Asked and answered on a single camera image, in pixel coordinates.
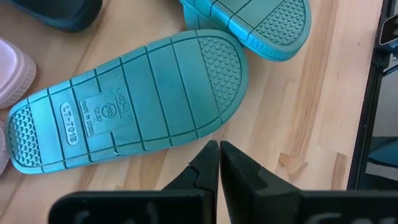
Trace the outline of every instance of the wooden surface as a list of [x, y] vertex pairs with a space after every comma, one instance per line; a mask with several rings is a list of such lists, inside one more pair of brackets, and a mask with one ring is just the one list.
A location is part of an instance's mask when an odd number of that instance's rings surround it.
[[[312, 31], [298, 55], [268, 62], [249, 50], [249, 88], [230, 122], [183, 147], [56, 174], [0, 177], [0, 223], [45, 223], [51, 205], [77, 190], [161, 189], [209, 139], [226, 139], [303, 189], [344, 189], [382, 0], [312, 0]], [[38, 65], [29, 93], [143, 44], [184, 30], [177, 0], [104, 0], [85, 32], [47, 27], [0, 1], [0, 36]], [[0, 111], [4, 119], [7, 110]], [[219, 223], [229, 223], [219, 191]]]

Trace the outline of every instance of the dark slipper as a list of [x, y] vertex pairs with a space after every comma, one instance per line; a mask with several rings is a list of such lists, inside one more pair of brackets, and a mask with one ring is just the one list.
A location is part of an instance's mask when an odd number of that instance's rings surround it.
[[102, 0], [10, 0], [36, 19], [65, 31], [86, 29], [95, 20]]

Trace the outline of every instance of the rubber sole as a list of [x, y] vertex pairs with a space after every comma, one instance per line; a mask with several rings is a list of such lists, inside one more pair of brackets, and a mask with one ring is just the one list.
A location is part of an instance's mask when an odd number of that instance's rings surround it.
[[22, 100], [8, 116], [7, 148], [25, 174], [159, 151], [217, 130], [247, 85], [233, 36], [182, 32]]
[[79, 32], [88, 28], [100, 13], [103, 3], [103, 0], [58, 0], [55, 1], [54, 4], [59, 4], [59, 7], [62, 7], [59, 1], [66, 1], [66, 3], [64, 2], [63, 4], [80, 4], [81, 8], [76, 11], [71, 11], [66, 17], [49, 17], [37, 13], [30, 8], [31, 6], [35, 6], [35, 4], [43, 4], [41, 1], [27, 0], [27, 2], [24, 3], [25, 5], [21, 5], [21, 3], [16, 0], [9, 1], [11, 1], [18, 9], [30, 14], [41, 22], [68, 32]]
[[187, 29], [229, 31], [261, 57], [285, 61], [311, 28], [308, 0], [180, 0]]

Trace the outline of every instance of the pink slipper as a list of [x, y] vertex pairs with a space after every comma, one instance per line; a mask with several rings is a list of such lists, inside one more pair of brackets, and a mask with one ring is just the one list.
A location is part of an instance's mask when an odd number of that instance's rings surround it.
[[0, 109], [16, 103], [35, 76], [35, 62], [12, 43], [0, 38]]
[[5, 170], [8, 160], [10, 159], [6, 149], [6, 136], [4, 135], [5, 128], [6, 124], [0, 121], [0, 175]]

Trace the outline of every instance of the embossed logo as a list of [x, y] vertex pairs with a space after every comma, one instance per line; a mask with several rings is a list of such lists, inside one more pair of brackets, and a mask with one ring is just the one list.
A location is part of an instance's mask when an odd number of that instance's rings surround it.
[[69, 103], [61, 105], [61, 116], [65, 133], [67, 134], [67, 141], [69, 145], [74, 146], [78, 142], [75, 117], [73, 116], [72, 107]]
[[102, 112], [102, 116], [105, 119], [111, 119], [116, 114], [116, 108], [111, 103], [108, 103], [107, 105], [102, 107], [101, 112]]

